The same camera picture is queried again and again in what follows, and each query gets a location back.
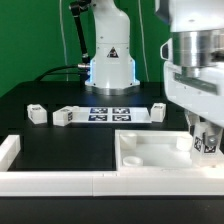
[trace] cable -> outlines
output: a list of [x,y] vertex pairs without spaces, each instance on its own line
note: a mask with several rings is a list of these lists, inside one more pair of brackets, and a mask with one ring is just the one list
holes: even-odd
[[66,66],[61,66],[61,67],[57,67],[57,68],[52,68],[46,72],[44,72],[42,75],[38,76],[35,81],[41,81],[45,76],[56,72],[56,71],[60,71],[60,70],[64,70],[64,69],[69,69],[69,68],[78,68],[78,65],[66,65]]
[[140,20],[140,26],[141,26],[141,34],[142,34],[142,52],[143,52],[143,59],[145,64],[145,72],[146,72],[146,78],[149,82],[149,74],[148,74],[148,67],[147,67],[147,60],[145,55],[145,35],[144,35],[144,27],[143,27],[143,21],[142,21],[142,7],[141,7],[141,0],[138,0],[138,9],[139,9],[139,20]]
[[68,65],[67,46],[66,46],[66,41],[65,41],[65,31],[64,31],[64,21],[63,21],[62,1],[63,0],[59,0],[60,27],[61,27],[61,37],[62,37],[62,43],[63,43],[65,65]]

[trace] white plastic part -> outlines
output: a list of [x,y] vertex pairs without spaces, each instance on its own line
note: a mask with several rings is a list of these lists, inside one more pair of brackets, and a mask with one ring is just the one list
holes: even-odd
[[120,144],[123,149],[133,150],[137,145],[137,135],[134,132],[127,132],[120,135]]
[[174,73],[181,74],[181,67],[166,61],[164,84],[167,98],[179,106],[208,121],[224,127],[224,64],[201,69],[198,80],[215,84],[218,93],[209,93],[175,81]]
[[223,0],[170,0],[171,32],[224,28]]
[[152,122],[163,122],[166,115],[166,104],[154,103],[151,108],[151,121]]
[[34,124],[47,123],[47,111],[40,104],[27,106],[28,117]]
[[0,196],[224,195],[223,166],[192,166],[190,152],[176,148],[187,132],[130,130],[138,138],[136,149],[128,152],[144,164],[126,167],[120,134],[127,132],[115,132],[117,171],[0,172]]
[[193,138],[191,135],[179,136],[177,138],[176,148],[181,151],[189,152],[191,150],[192,143]]
[[[168,47],[168,57],[163,55],[163,48],[167,45]],[[173,61],[173,41],[170,38],[165,44],[160,47],[160,57],[166,61]]]
[[9,135],[0,145],[0,172],[8,170],[19,151],[19,135]]
[[206,122],[196,123],[194,130],[194,142],[191,150],[191,159],[193,164],[198,166],[224,165],[224,155],[220,151],[220,141],[216,146],[209,147],[203,142],[203,133],[208,130]]
[[114,0],[92,0],[96,27],[96,55],[86,85],[99,89],[126,89],[135,79],[135,61],[129,54],[130,21]]
[[143,160],[137,156],[127,156],[123,158],[123,164],[129,167],[142,166]]
[[79,112],[79,107],[63,107],[62,109],[53,113],[53,124],[58,126],[66,126],[71,123]]

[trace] sticker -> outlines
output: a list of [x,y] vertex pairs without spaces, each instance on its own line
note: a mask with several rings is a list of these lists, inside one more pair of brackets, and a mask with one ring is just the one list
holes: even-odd
[[113,121],[131,121],[130,115],[113,115]]
[[194,148],[197,149],[199,152],[201,151],[202,140],[198,137],[195,138]]
[[71,121],[73,119],[73,113],[70,112],[68,113],[68,121]]
[[91,114],[107,114],[108,108],[91,108]]
[[115,50],[114,47],[110,50],[110,53],[107,55],[107,57],[108,58],[119,58],[117,51]]
[[89,121],[107,121],[107,115],[90,115]]
[[212,147],[209,147],[209,146],[205,146],[205,150],[204,150],[204,153],[215,153],[216,152],[216,146],[212,146]]
[[129,108],[113,108],[113,114],[130,114]]

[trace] black cable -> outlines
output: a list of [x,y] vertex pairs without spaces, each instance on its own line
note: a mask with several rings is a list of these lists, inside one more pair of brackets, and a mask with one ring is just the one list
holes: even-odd
[[78,68],[78,65],[66,65],[66,66],[61,66],[61,67],[57,67],[57,68],[52,68],[52,69],[44,72],[42,75],[38,76],[35,79],[35,81],[41,81],[45,76],[49,75],[50,73],[60,71],[60,70],[64,70],[64,69],[70,69],[70,68]]
[[76,2],[72,2],[69,7],[75,20],[75,25],[76,25],[76,29],[77,29],[77,33],[79,37],[80,48],[82,52],[83,63],[89,63],[90,57],[88,55],[88,51],[86,47],[85,37],[84,37],[83,29],[82,29],[82,23],[80,20],[80,13],[87,11],[88,5],[90,3],[91,3],[91,0],[76,1]]

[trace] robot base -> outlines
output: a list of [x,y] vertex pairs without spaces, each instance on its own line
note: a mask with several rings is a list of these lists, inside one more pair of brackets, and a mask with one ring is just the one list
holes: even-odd
[[113,95],[113,96],[118,96],[118,95],[126,95],[129,93],[136,93],[140,89],[140,85],[133,85],[124,89],[109,89],[109,88],[99,88],[95,86],[85,86],[87,91],[97,93],[97,94],[102,94],[102,95]]

